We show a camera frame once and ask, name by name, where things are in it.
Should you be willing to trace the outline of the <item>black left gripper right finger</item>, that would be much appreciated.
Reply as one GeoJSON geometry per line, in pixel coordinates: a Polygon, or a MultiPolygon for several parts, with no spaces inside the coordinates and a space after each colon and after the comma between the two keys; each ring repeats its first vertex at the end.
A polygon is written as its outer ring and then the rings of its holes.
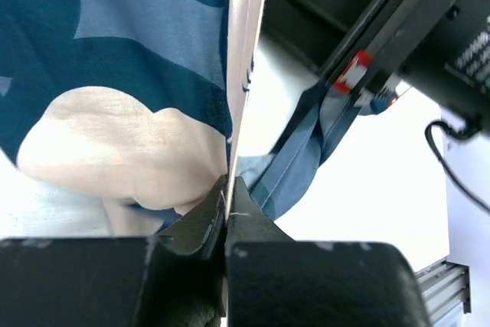
{"type": "Polygon", "coordinates": [[[403,254],[381,242],[296,241],[234,184],[225,243],[230,326],[428,326],[403,254]]]}

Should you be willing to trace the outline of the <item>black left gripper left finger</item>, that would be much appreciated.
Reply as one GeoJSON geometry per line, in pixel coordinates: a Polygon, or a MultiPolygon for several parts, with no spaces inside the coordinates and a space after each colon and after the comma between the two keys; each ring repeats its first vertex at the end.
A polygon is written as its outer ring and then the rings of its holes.
{"type": "Polygon", "coordinates": [[[3,326],[218,326],[224,188],[146,237],[1,242],[3,326]]]}

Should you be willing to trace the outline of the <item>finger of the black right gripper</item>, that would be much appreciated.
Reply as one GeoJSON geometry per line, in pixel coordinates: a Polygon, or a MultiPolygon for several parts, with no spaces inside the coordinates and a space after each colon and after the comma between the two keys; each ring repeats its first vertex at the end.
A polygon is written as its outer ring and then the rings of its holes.
{"type": "Polygon", "coordinates": [[[263,30],[316,74],[360,49],[376,54],[403,0],[266,0],[263,30]]]}

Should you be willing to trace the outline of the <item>blue cartoon print pillowcase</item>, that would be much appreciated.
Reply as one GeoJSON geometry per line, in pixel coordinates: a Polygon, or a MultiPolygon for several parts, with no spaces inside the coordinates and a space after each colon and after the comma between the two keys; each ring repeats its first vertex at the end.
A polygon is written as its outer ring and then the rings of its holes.
{"type": "Polygon", "coordinates": [[[226,174],[277,219],[306,193],[358,116],[397,94],[349,90],[360,52],[320,88],[265,96],[243,122],[265,0],[1,0],[1,147],[23,174],[102,198],[113,233],[152,234],[226,174]]]}

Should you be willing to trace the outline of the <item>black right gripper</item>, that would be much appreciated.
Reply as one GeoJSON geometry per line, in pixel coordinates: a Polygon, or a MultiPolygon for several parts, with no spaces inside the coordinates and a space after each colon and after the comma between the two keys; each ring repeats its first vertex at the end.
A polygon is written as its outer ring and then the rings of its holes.
{"type": "Polygon", "coordinates": [[[489,131],[489,0],[318,0],[342,39],[322,65],[326,139],[340,139],[362,111],[390,105],[390,78],[404,79],[489,131]]]}

